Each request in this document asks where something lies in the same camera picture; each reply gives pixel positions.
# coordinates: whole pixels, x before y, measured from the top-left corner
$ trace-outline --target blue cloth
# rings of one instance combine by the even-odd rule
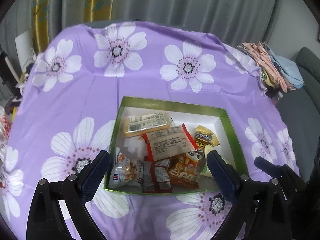
[[[264,42],[262,44],[264,49],[268,52],[273,65],[281,71],[295,88],[301,88],[304,85],[304,82],[297,64],[287,58],[275,55],[268,44]]]

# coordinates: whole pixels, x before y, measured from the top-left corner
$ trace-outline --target orange snack package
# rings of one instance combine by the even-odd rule
[[[198,175],[196,174],[195,169],[195,163],[197,162],[194,156],[196,156],[198,161],[201,158],[201,155],[197,152],[191,152],[191,155],[190,153],[184,153],[170,158],[172,165],[168,169],[168,174],[171,184],[186,188],[199,189]]]

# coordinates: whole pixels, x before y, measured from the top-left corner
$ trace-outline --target gray sofa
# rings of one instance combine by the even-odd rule
[[[303,47],[296,58],[303,88],[284,94],[277,109],[292,138],[303,180],[309,180],[320,136],[320,59]]]

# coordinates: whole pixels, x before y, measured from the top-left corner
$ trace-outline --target flower center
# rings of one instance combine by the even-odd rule
[[[265,139],[263,139],[263,138],[260,139],[260,143],[261,143],[263,149],[268,150],[268,144]]]
[[[288,147],[287,147],[286,145],[284,146],[283,151],[284,151],[284,154],[285,154],[286,156],[288,156],[289,150],[288,150]]]
[[[57,76],[61,73],[67,66],[66,60],[63,57],[56,56],[47,67],[47,76]]]
[[[225,200],[221,193],[215,195],[213,198],[209,198],[209,201],[211,201],[209,211],[212,211],[213,215],[217,215],[221,210],[224,210]]]
[[[190,62],[188,63],[184,63],[184,67],[183,67],[183,71],[186,73],[186,74],[190,74],[193,72],[193,69],[195,68],[194,65],[192,65]]]
[[[5,188],[5,177],[3,173],[0,175],[0,188]]]
[[[199,73],[200,64],[195,57],[185,56],[177,63],[177,73],[182,79],[193,79],[196,78]]]
[[[90,164],[91,160],[90,158],[78,158],[76,161],[76,165],[74,167],[72,167],[71,170],[73,170],[74,172],[76,172],[76,174],[79,174],[80,171],[84,168],[84,166],[86,166],[87,164]]]
[[[112,48],[112,55],[113,57],[119,57],[122,56],[122,50],[123,48],[120,45],[117,45]]]
[[[51,66],[51,71],[52,71],[52,72],[58,72],[60,68],[61,68],[60,63],[59,63],[59,62],[55,62],[55,63]]]

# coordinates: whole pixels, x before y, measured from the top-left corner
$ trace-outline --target barcode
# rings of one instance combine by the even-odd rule
[[[129,132],[141,130],[141,123],[129,126]]]
[[[171,185],[170,182],[166,182],[166,183],[159,183],[160,189],[170,189]]]

